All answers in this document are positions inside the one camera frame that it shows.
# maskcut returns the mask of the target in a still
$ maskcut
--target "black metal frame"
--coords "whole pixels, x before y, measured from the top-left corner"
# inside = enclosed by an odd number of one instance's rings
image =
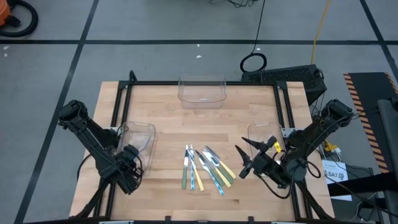
[[[290,98],[289,98],[289,93],[287,91],[287,84],[286,82],[260,82],[260,83],[255,83],[255,82],[226,82],[227,85],[232,85],[232,86],[259,86],[259,85],[264,85],[264,86],[272,86],[274,89],[274,97],[275,97],[275,104],[276,104],[276,110],[278,114],[278,120],[279,124],[282,126],[282,128],[285,127],[284,123],[284,115],[282,112],[282,105],[280,102],[280,96],[279,96],[279,88],[282,89],[283,94],[284,94],[284,101],[286,105],[286,111],[287,111],[287,119],[289,120],[289,126],[291,128],[294,128],[294,118],[293,118],[293,112],[292,112],[292,107],[290,105]],[[115,127],[117,126],[117,118],[118,118],[118,113],[120,109],[120,102],[121,102],[121,96],[123,93],[123,90],[127,88],[126,90],[126,98],[124,100],[124,107],[123,107],[123,115],[122,115],[122,120],[121,124],[127,121],[127,113],[129,111],[129,106],[130,106],[130,99],[131,99],[131,92],[132,88],[134,85],[178,85],[178,81],[138,81],[134,72],[130,71],[129,74],[129,80],[128,81],[119,81],[118,85],[118,91],[116,93],[116,100],[113,108],[113,115],[112,115],[112,120],[111,120],[111,126]],[[112,207],[113,207],[113,200],[114,200],[114,194],[116,190],[116,184],[112,183],[109,189],[109,197],[108,201],[106,204],[106,213],[105,217],[110,219],[112,215]],[[297,198],[297,191],[296,188],[294,187],[292,189],[292,204],[293,204],[293,210],[294,210],[294,217],[296,222],[302,217],[300,216],[300,207],[299,207],[299,200]],[[100,216],[100,210],[101,210],[101,204],[102,204],[102,198],[98,201],[95,210],[94,210],[94,217],[99,217]],[[307,218],[312,219],[312,210],[310,207],[310,204],[308,201],[304,198],[304,205],[305,205],[305,213],[307,214]],[[175,222],[173,223],[191,223],[192,221],[180,221],[180,222]],[[135,220],[134,223],[171,223],[171,217],[165,217],[165,220],[159,220],[159,221],[140,221],[140,220]],[[214,222],[214,221],[209,221],[208,223],[231,223],[231,222]],[[271,222],[255,222],[254,217],[248,217],[248,222],[233,222],[233,223],[266,223],[269,224]]]

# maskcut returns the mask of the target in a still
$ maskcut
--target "wooden tabletop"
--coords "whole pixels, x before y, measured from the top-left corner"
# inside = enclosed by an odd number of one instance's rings
[[[110,126],[117,92],[117,82],[103,82],[96,105],[94,121],[106,128]],[[288,83],[288,91],[295,125],[305,128],[311,122],[302,83]],[[212,147],[221,160],[236,175],[242,170],[242,160],[235,144],[247,150],[241,137],[248,136],[248,126],[256,123],[278,123],[274,92],[271,86],[227,86],[227,98],[220,109],[185,109],[177,98],[177,86],[134,86],[130,101],[128,121],[151,123],[156,127],[157,142],[153,160],[141,186],[131,195],[117,187],[112,219],[115,220],[234,220],[245,221],[253,216],[256,221],[294,221],[291,198],[282,200],[274,196],[253,174],[245,179],[237,177],[230,187],[223,187],[221,196],[207,172],[197,159],[199,175],[205,190],[182,190],[183,153],[186,144],[201,151],[205,145]],[[283,93],[280,91],[284,121],[288,126]],[[118,125],[123,109],[119,112]],[[312,161],[323,173],[322,162],[315,151]],[[83,165],[77,183],[71,215],[77,214],[98,188],[100,177],[92,158]],[[307,174],[307,185],[317,202],[334,216],[324,177],[315,179]],[[276,188],[278,194],[287,190]],[[101,214],[104,214],[104,194]],[[300,213],[305,217],[301,194]]]

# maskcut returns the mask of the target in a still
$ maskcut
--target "black floor stripe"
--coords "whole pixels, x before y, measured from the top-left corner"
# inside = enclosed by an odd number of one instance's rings
[[[0,40],[0,44],[79,44],[80,40]],[[84,44],[160,45],[160,44],[254,44],[255,40],[84,40]],[[258,40],[264,45],[312,45],[313,40]],[[389,45],[398,45],[390,40]],[[382,45],[378,40],[318,40],[317,45]]]
[[[366,4],[365,0],[361,0],[361,5],[365,11],[366,17],[368,17],[369,23],[372,26],[373,32],[377,37],[377,40],[381,43],[381,49],[383,50],[384,55],[386,56],[387,62],[390,65],[390,68],[392,70],[392,73],[394,74],[394,76],[396,77],[396,79],[398,80],[398,68],[397,68],[397,64],[394,60],[394,58],[392,57],[390,50],[388,49],[386,42],[383,39],[383,36],[381,35],[381,32],[379,30],[379,28],[376,25],[376,21],[374,20],[372,13],[368,7],[368,5]]]
[[[20,205],[20,207],[18,209],[18,213],[17,213],[16,219],[14,221],[14,223],[16,223],[16,224],[20,224],[20,223],[24,222],[24,219],[25,219],[25,216],[26,216],[26,212],[27,212],[27,209],[28,209],[29,204],[30,204],[30,200],[32,199],[34,190],[35,190],[36,185],[37,185],[37,181],[38,181],[38,179],[40,177],[40,173],[41,173],[43,165],[44,165],[45,158],[46,158],[47,153],[49,151],[50,143],[51,143],[52,137],[54,135],[55,128],[57,127],[58,110],[65,103],[65,99],[67,97],[67,94],[68,94],[68,91],[69,91],[69,87],[70,87],[70,84],[72,82],[73,75],[75,74],[76,66],[77,66],[77,64],[79,62],[81,51],[83,50],[84,40],[87,38],[88,30],[90,29],[91,22],[93,21],[93,17],[94,17],[94,13],[95,13],[97,5],[98,5],[98,1],[99,0],[94,0],[93,1],[93,5],[91,6],[91,10],[90,10],[90,13],[88,15],[85,28],[83,29],[83,33],[81,34],[81,37],[80,37],[80,43],[78,44],[78,47],[76,48],[75,55],[73,56],[73,60],[72,60],[71,65],[70,65],[70,68],[69,68],[69,71],[68,71],[68,75],[67,75],[67,77],[65,79],[65,82],[63,84],[62,91],[61,91],[60,97],[59,97],[58,102],[57,102],[57,106],[55,107],[55,111],[54,111],[54,114],[52,116],[49,129],[47,130],[47,133],[45,135],[44,142],[43,142],[42,148],[41,148],[40,153],[39,153],[39,157],[38,157],[38,159],[36,161],[32,176],[30,177],[30,181],[29,181],[28,186],[26,188],[26,191],[25,191],[24,197],[22,199],[21,205]]]

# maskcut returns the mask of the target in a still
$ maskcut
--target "clear plastic bin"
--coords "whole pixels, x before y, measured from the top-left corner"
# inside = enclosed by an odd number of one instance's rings
[[[220,108],[226,99],[225,77],[182,75],[178,98],[184,108]]]
[[[274,136],[277,139],[280,148],[286,151],[284,140],[282,137],[282,127],[280,126],[279,123],[271,122],[264,124],[252,124],[248,127],[248,136],[250,140],[257,142],[267,142],[271,136]],[[248,148],[251,153],[251,158],[253,159],[253,157],[256,156],[259,151],[253,146],[250,146],[249,144]],[[266,152],[266,154],[270,157],[272,157],[275,153],[276,153],[275,146],[268,149],[268,151]],[[275,157],[275,160],[278,161],[283,154],[284,154],[283,152],[278,153],[278,155],[276,155]]]
[[[148,123],[128,121],[122,125],[121,131],[121,138],[116,153],[121,152],[128,144],[137,148],[145,175],[151,161],[152,149],[156,140],[155,126]]]

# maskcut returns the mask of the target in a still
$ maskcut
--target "yellow cable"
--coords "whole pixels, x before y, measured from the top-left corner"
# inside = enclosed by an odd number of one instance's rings
[[[325,19],[326,12],[328,11],[330,2],[331,2],[331,1],[328,0],[328,2],[326,3],[325,10],[323,11],[323,15],[322,15],[322,18],[321,18],[321,23],[319,23],[319,27],[318,27],[317,34],[316,34],[316,36],[315,36],[315,39],[313,40],[312,55],[311,55],[311,64],[313,64],[313,56],[315,55],[315,47],[316,47],[316,45],[317,45],[318,36],[319,36],[319,34],[321,33],[321,28],[322,28],[322,25],[323,25],[323,20]]]

